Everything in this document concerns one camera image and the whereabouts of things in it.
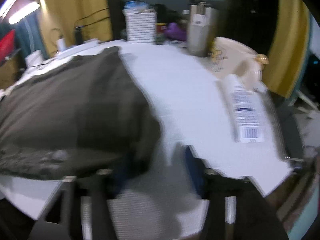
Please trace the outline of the dark olive garment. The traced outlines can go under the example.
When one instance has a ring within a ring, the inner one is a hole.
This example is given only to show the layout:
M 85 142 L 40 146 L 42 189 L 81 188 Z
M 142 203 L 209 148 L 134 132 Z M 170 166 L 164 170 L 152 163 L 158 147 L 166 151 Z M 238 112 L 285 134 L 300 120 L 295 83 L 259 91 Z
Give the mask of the dark olive garment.
M 1 174 L 38 180 L 86 176 L 117 163 L 150 166 L 161 126 L 119 47 L 16 85 L 1 101 Z

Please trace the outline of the white labelled bottle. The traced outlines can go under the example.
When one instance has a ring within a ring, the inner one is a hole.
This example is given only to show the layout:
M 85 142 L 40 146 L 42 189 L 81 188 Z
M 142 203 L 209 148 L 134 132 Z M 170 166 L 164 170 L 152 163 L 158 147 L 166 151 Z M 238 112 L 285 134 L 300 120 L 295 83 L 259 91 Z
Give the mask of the white labelled bottle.
M 240 143 L 264 141 L 258 111 L 240 78 L 234 74 L 227 75 L 221 81 L 221 85 L 231 116 L 235 141 Z

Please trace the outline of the brown cardboard box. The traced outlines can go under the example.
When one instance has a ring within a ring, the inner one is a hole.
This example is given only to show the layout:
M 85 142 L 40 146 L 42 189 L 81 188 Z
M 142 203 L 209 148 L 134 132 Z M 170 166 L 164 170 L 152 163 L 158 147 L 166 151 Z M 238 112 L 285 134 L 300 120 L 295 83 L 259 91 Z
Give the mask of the brown cardboard box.
M 0 68 L 0 89 L 7 89 L 13 85 L 22 76 L 25 69 L 25 61 L 20 54 L 5 60 Z

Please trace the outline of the white desk lamp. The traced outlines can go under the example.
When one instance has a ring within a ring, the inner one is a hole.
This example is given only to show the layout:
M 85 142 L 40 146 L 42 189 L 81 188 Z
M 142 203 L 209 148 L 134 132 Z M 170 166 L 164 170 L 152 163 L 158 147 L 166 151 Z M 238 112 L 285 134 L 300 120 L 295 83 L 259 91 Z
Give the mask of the white desk lamp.
M 39 3 L 33 1 L 13 13 L 8 22 L 16 31 L 18 47 L 22 56 L 27 58 L 34 52 L 40 53 L 43 59 L 48 59 L 48 53 L 40 32 L 37 19 Z

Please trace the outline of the white charger adapter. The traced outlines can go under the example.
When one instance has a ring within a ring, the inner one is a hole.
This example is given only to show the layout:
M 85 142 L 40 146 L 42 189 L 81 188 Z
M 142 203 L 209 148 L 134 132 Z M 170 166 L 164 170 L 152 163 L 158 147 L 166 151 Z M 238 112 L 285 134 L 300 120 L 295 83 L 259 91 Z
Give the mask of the white charger adapter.
M 62 37 L 62 38 L 59 38 L 57 41 L 56 41 L 56 45 L 57 45 L 57 51 L 59 52 L 63 52 L 67 49 L 67 46 L 66 46 L 66 43 L 65 43 L 65 39 Z

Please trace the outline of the black charger adapter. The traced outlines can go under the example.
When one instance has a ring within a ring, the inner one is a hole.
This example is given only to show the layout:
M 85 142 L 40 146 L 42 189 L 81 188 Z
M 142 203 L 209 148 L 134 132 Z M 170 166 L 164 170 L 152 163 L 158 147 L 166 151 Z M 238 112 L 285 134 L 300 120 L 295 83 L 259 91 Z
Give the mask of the black charger adapter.
M 82 26 L 76 26 L 74 28 L 74 37 L 75 37 L 75 42 L 79 46 L 83 44 L 83 36 L 82 36 Z

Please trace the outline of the purple object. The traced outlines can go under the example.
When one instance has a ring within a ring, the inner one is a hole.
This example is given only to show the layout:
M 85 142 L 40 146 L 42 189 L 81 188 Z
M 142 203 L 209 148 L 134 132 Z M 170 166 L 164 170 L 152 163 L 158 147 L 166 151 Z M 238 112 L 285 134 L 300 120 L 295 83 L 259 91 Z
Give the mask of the purple object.
M 171 40 L 186 41 L 187 33 L 177 23 L 169 23 L 166 30 L 164 31 L 166 37 Z

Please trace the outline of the steel tumbler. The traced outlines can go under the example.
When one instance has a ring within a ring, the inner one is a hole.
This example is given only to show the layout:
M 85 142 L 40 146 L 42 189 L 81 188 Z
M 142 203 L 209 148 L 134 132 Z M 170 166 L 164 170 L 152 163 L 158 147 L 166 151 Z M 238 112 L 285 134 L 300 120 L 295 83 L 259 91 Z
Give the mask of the steel tumbler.
M 187 49 L 191 55 L 207 57 L 219 22 L 220 2 L 199 1 L 190 5 Z

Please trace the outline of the white plastic basket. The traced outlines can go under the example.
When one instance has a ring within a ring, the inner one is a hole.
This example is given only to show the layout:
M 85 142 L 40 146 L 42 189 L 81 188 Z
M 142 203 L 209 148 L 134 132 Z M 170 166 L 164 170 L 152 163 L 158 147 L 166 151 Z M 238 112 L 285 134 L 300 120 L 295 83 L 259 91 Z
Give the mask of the white plastic basket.
M 157 12 L 154 9 L 124 10 L 126 39 L 131 43 L 153 43 L 156 38 Z

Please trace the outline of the yellow curtain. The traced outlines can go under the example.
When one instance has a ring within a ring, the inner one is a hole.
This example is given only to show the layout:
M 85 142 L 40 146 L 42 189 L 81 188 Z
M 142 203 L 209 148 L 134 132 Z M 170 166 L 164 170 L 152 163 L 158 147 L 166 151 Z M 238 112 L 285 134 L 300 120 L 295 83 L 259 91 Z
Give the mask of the yellow curtain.
M 56 41 L 60 36 L 65 39 L 66 46 L 76 44 L 74 31 L 78 26 L 83 26 L 84 40 L 97 38 L 105 42 L 113 39 L 108 0 L 38 1 L 37 19 L 49 56 L 57 52 Z

